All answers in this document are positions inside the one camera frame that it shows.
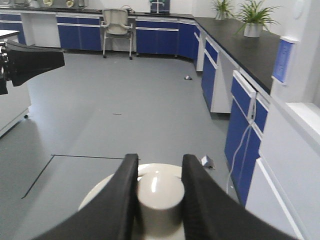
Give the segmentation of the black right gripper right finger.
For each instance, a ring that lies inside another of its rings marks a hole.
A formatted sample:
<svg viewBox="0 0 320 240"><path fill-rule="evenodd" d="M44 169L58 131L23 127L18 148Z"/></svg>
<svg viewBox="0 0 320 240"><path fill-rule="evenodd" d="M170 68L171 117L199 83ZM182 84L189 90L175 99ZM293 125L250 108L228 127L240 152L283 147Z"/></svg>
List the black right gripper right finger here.
<svg viewBox="0 0 320 240"><path fill-rule="evenodd" d="M292 240L233 200L195 155L182 158L184 235L187 240Z"/></svg>

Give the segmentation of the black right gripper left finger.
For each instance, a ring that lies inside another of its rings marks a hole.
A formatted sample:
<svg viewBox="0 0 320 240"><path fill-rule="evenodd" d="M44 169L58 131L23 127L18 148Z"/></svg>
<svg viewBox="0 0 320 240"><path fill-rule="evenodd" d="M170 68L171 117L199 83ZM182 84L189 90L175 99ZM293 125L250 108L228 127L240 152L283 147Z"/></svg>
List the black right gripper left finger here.
<svg viewBox="0 0 320 240"><path fill-rule="evenodd" d="M130 240L137 212L139 156L125 155L103 189L81 210L38 240Z"/></svg>

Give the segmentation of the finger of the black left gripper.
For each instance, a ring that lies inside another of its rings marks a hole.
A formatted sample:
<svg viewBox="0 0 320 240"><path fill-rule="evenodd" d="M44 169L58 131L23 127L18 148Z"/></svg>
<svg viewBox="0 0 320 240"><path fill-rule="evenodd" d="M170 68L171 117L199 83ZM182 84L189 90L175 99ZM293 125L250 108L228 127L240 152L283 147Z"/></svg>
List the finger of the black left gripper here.
<svg viewBox="0 0 320 240"><path fill-rule="evenodd" d="M14 87L64 65L64 53L61 50L28 46L13 40L4 41L4 81L11 81Z"/></svg>

